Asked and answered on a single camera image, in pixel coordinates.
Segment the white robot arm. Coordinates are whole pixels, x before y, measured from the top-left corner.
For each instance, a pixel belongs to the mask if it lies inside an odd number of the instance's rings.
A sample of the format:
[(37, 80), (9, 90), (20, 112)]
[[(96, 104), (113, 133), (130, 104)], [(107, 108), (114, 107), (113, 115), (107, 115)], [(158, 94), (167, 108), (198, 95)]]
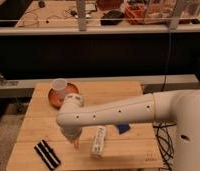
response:
[(177, 124), (173, 171), (200, 171), (200, 89), (154, 92), (87, 107), (81, 95), (71, 93), (56, 118), (67, 139), (79, 137), (85, 126), (162, 121)]

